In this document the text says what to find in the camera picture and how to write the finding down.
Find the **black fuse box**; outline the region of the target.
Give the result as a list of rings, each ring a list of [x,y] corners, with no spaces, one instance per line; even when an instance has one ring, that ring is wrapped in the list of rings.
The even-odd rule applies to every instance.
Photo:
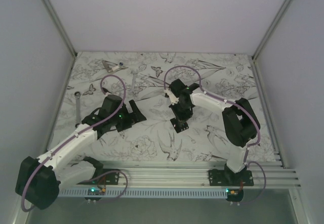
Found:
[[[177,118],[172,118],[170,120],[174,130],[176,131],[176,133],[180,133],[182,131],[185,131],[189,128],[188,124],[186,121],[180,121]]]

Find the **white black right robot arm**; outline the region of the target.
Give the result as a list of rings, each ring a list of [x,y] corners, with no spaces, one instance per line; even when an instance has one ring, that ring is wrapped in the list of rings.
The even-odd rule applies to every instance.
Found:
[[[231,186],[241,182],[241,171],[247,165],[248,143],[261,137],[260,123],[249,101],[244,98],[231,101],[203,90],[197,83],[187,86],[179,79],[165,87],[164,93],[171,102],[169,107],[175,115],[171,124],[177,133],[188,129],[187,121],[193,116],[194,107],[213,113],[222,111],[225,134],[232,144],[226,162],[229,170],[224,173],[224,179]]]

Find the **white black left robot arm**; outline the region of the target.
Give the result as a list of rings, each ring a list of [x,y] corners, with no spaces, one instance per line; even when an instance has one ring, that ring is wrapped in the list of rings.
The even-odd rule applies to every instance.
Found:
[[[19,169],[15,192],[40,210],[48,208],[59,193],[76,184],[103,180],[103,164],[92,157],[69,165],[76,155],[110,131],[121,132],[145,121],[134,100],[129,112],[121,97],[107,95],[101,107],[86,116],[63,142],[46,153],[25,158]]]

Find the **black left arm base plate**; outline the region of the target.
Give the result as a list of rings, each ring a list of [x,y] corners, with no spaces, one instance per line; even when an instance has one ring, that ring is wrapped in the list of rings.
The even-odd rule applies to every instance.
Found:
[[[89,180],[82,181],[79,184],[84,185],[117,185],[119,181],[119,169],[103,169],[95,171]]]

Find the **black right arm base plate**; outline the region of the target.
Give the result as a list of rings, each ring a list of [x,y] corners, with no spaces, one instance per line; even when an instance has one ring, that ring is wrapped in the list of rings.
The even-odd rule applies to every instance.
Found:
[[[239,173],[232,173],[231,171],[211,169],[208,171],[208,180],[210,186],[243,186],[251,187],[254,185],[252,172],[249,170],[242,170]]]

